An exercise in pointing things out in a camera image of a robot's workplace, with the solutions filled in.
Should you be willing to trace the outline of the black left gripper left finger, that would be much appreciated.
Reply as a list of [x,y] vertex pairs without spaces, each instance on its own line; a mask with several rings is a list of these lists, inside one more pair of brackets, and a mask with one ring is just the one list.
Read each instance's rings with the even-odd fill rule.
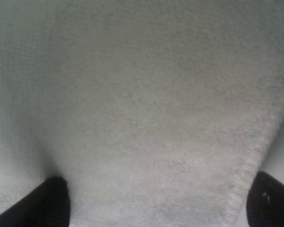
[[45,180],[0,214],[0,227],[68,227],[71,200],[62,177]]

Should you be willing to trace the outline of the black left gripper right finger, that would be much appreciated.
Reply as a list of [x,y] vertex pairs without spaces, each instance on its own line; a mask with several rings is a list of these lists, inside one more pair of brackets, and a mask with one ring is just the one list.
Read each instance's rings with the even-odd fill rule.
[[247,196],[250,227],[284,227],[284,184],[258,172]]

